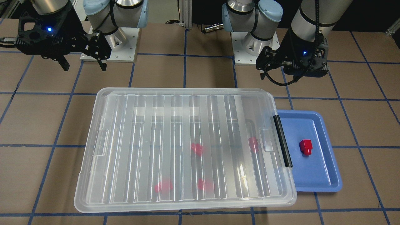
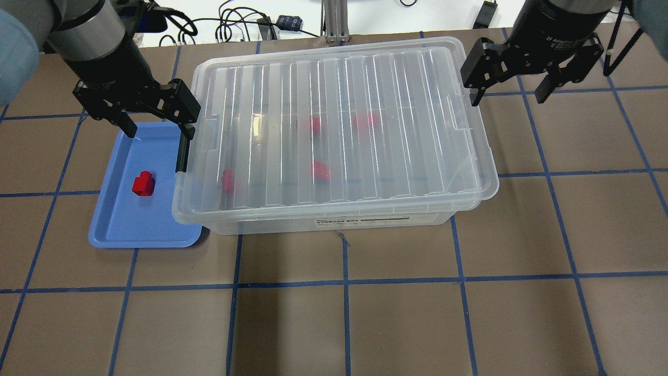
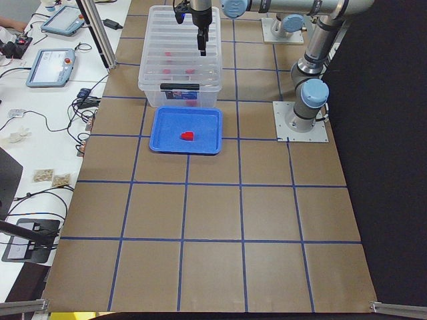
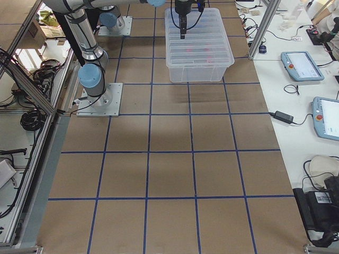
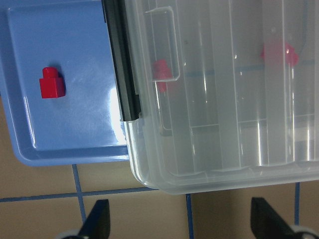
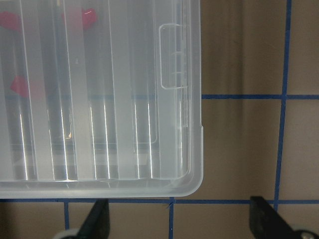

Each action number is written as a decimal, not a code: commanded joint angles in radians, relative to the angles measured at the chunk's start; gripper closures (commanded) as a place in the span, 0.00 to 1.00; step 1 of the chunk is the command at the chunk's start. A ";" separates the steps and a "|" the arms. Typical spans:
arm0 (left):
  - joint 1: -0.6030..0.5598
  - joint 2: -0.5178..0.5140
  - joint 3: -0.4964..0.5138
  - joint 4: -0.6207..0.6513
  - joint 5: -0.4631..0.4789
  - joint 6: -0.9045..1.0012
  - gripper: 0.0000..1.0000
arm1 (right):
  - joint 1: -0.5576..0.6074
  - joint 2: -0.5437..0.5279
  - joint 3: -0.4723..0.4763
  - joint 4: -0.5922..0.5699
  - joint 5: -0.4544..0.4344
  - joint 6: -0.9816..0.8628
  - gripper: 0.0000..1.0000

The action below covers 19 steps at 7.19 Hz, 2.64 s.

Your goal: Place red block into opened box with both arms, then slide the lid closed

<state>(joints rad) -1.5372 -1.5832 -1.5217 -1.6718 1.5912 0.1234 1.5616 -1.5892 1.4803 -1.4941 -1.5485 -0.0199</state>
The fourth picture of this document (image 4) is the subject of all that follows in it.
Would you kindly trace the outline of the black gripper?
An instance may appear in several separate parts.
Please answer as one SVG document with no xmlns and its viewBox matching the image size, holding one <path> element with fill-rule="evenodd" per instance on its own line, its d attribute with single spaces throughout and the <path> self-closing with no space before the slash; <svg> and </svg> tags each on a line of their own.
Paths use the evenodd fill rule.
<svg viewBox="0 0 339 254">
<path fill-rule="evenodd" d="M 191 1 L 175 0 L 175 12 L 179 15 L 180 39 L 185 39 L 187 30 L 187 17 L 191 12 Z"/>
</svg>

